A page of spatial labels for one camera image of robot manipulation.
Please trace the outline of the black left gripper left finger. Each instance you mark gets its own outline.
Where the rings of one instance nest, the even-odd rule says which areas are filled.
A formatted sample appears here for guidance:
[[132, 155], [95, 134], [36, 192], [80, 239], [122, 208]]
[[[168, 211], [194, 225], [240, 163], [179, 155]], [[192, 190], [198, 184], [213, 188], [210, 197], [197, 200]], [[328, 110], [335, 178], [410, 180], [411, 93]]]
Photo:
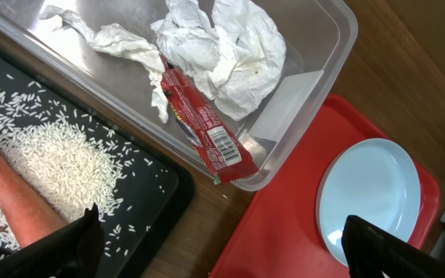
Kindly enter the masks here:
[[104, 253], [96, 205], [80, 219], [0, 260], [0, 278], [94, 277]]

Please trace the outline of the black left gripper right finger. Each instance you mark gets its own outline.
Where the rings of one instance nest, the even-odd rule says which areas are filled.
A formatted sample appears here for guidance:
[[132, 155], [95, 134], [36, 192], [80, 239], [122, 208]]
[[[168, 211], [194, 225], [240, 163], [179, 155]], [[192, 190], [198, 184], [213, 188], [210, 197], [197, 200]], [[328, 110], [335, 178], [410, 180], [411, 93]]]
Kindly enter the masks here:
[[341, 244], [351, 278], [445, 278], [445, 264], [370, 222], [349, 215]]

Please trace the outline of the orange carrot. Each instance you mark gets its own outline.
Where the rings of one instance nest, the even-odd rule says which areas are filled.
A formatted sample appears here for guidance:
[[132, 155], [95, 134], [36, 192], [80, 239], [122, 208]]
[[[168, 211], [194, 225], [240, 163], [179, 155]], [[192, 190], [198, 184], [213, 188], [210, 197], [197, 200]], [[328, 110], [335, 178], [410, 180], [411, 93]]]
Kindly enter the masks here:
[[0, 155], [0, 208], [17, 243], [25, 248], [67, 225]]

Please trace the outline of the light blue plate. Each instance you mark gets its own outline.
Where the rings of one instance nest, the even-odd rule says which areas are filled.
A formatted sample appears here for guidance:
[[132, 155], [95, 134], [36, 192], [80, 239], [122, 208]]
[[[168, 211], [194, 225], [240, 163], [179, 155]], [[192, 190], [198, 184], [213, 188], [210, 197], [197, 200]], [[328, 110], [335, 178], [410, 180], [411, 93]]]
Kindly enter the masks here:
[[409, 154], [391, 140], [369, 138], [327, 167], [317, 193], [316, 222], [329, 253], [347, 266], [341, 238], [349, 215], [408, 242], [420, 205], [420, 178]]

